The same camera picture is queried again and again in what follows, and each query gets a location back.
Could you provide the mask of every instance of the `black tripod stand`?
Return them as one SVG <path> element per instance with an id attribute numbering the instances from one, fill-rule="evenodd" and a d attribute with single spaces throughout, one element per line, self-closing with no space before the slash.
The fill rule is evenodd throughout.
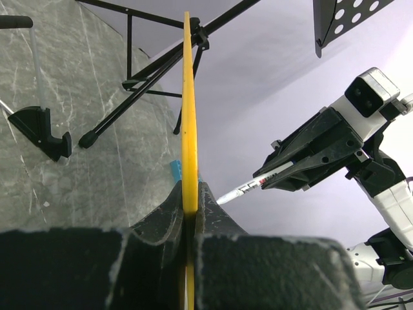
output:
<path id="1" fill-rule="evenodd" d="M 157 83 L 174 65 L 176 65 L 183 57 L 183 43 L 178 44 L 164 55 L 159 57 L 153 63 L 139 71 L 134 76 L 131 75 L 131 62 L 132 62 L 132 17 L 140 17 L 143 19 L 155 21 L 156 23 L 163 23 L 165 25 L 183 28 L 183 23 L 180 21 L 174 21 L 165 17 L 160 17 L 123 6 L 113 5 L 98 0 L 76 0 L 90 5 L 100 6 L 127 14 L 128 16 L 128 35 L 127 35 L 127 80 L 122 83 L 125 90 L 133 92 L 124 102 L 122 102 L 115 110 L 112 111 L 103 121 L 101 121 L 94 129 L 87 132 L 80 140 L 79 146 L 87 149 L 91 147 L 98 137 L 104 133 L 104 131 L 111 126 L 123 113 L 126 112 L 140 97 L 144 94 L 156 94 L 163 96 L 170 96 L 181 98 L 180 94 L 173 94 L 170 92 L 158 92 L 150 90 L 155 83 Z M 194 77 L 201 61 L 202 53 L 209 49 L 208 37 L 210 34 L 220 29 L 222 26 L 233 20 L 239 14 L 248 10 L 251 6 L 258 3 L 260 0 L 242 0 L 236 6 L 226 11 L 221 16 L 214 19 L 206 26 L 200 25 L 200 20 L 196 17 L 191 18 L 191 40 L 192 47 L 197 45 L 197 52 L 194 60 Z M 134 88 L 138 83 L 143 82 L 139 88 Z M 179 113 L 178 121 L 174 134 L 179 134 L 181 128 L 181 113 Z"/>

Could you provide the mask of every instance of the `marble pattern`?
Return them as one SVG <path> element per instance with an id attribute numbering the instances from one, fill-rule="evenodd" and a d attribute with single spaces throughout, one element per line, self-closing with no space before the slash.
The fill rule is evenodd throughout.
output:
<path id="1" fill-rule="evenodd" d="M 74 143 L 72 156 L 54 163 L 0 116 L 0 229 L 133 225 L 174 185 L 180 137 L 166 99 L 144 95 L 80 149 L 80 137 L 129 95 L 125 41 L 74 0 L 0 0 L 0 14 L 34 20 L 52 134 L 69 131 Z M 132 71 L 147 63 L 135 48 Z M 28 30 L 0 30 L 0 98 L 18 110 L 38 105 L 35 90 Z"/>

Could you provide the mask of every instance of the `yellow disc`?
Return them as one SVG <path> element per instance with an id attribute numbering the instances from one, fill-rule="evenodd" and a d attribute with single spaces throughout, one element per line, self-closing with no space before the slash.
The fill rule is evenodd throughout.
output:
<path id="1" fill-rule="evenodd" d="M 186 261 L 186 289 L 188 309 L 194 309 L 195 281 L 192 255 L 194 218 L 198 209 L 198 155 L 194 72 L 192 69 L 192 42 L 189 12 L 185 12 L 183 40 L 183 86 L 182 86 L 182 197 L 185 215 L 188 255 Z"/>

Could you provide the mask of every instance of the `white pen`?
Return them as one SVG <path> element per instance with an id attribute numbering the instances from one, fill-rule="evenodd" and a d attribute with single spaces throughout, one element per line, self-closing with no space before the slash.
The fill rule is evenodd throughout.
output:
<path id="1" fill-rule="evenodd" d="M 261 186 L 264 184 L 269 178 L 275 176 L 276 174 L 280 173 L 281 171 L 287 169 L 288 167 L 291 167 L 293 163 L 289 161 L 288 163 L 285 163 L 284 165 L 281 165 L 270 172 L 264 173 L 238 187 L 233 189 L 232 191 L 226 193 L 224 196 L 221 196 L 217 199 L 217 204 L 218 205 L 223 205 L 224 203 L 230 202 L 231 200 L 240 197 L 244 195 L 246 192 L 251 191 L 252 189 L 255 189 L 256 187 Z"/>

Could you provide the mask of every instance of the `rubber foot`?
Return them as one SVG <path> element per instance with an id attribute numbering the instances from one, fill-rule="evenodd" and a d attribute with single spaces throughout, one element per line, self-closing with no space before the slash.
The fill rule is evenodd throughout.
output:
<path id="1" fill-rule="evenodd" d="M 90 132 L 84 134 L 83 137 L 79 140 L 79 146 L 82 149 L 88 149 L 96 142 L 98 137 L 99 136 L 96 134 L 96 132 L 91 130 Z"/>

